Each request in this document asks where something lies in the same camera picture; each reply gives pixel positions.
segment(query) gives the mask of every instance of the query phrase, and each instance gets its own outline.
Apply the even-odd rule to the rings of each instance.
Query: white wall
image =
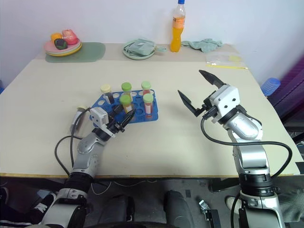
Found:
[[[0,79],[7,86],[53,32],[124,43],[171,39],[177,0],[0,0]],[[183,40],[235,45],[259,83],[282,77],[304,52],[303,0],[186,0]]]

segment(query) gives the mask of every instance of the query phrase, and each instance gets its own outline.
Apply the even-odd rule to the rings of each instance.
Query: robotic arm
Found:
[[[240,227],[284,228],[277,195],[273,191],[266,152],[261,143],[251,143],[261,141],[263,135],[261,123],[249,116],[240,105],[237,88],[223,83],[207,71],[200,70],[199,72],[218,88],[204,100],[201,109],[195,109],[190,99],[181,91],[178,92],[183,103],[195,116],[206,111],[201,122],[201,129],[208,139],[216,143],[233,145],[233,157],[241,186]],[[213,123],[219,122],[223,125],[233,143],[214,140],[207,135],[204,130],[204,121],[211,117]]]
[[[90,110],[95,128],[82,139],[77,148],[77,158],[64,187],[54,204],[45,214],[41,224],[51,228],[82,228],[86,218],[86,199],[99,166],[99,154],[106,142],[115,137],[133,118],[135,110],[128,112],[121,123],[114,117],[123,110],[117,106],[110,114],[100,107]]]

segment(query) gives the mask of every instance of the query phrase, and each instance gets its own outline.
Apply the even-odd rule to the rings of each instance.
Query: beige tabletop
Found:
[[[168,53],[148,61],[129,61],[116,47],[112,45],[117,49],[112,55],[92,63],[54,64],[38,57],[5,89],[0,95],[1,176],[65,177],[54,157],[54,147],[69,134],[76,108],[91,106],[101,95],[102,84],[109,83],[113,91],[120,91],[121,83],[129,81],[134,90],[139,90],[143,80],[150,81],[155,90],[159,119],[129,124],[124,133],[109,140],[100,154],[98,176],[237,176],[232,147],[207,140],[200,131],[201,117],[195,117],[177,93],[177,89],[181,90],[195,107],[200,107],[216,90],[203,79],[199,69],[239,89],[241,104],[263,124],[263,140],[283,142],[292,148],[293,158],[282,174],[299,174],[295,162],[303,159],[249,70],[206,66],[202,53],[186,47],[182,50],[188,54]],[[200,54],[202,59],[195,61],[191,52]],[[185,56],[174,59],[182,53]],[[92,128],[86,118],[80,136]],[[214,138],[229,141],[226,130],[218,123],[208,121],[206,131]],[[274,145],[264,148],[273,174],[286,160],[287,151]],[[62,142],[58,154],[70,170],[69,140]]]

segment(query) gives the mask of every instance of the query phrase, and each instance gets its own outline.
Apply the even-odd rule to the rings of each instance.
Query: yellow plate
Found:
[[[58,54],[58,55],[53,55],[53,54],[50,54],[48,52],[46,52],[49,56],[56,56],[56,57],[62,57],[62,56],[69,56],[71,54],[74,54],[75,52],[79,51],[80,48],[82,47],[82,43],[79,45],[79,47],[71,52],[68,52],[68,53],[64,53],[64,54]]]

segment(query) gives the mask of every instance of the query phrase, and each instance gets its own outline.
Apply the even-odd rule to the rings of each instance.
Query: green placemat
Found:
[[[50,63],[86,63],[95,62],[105,54],[105,45],[97,42],[84,42],[81,49],[70,56],[49,56],[46,54],[46,61]]]

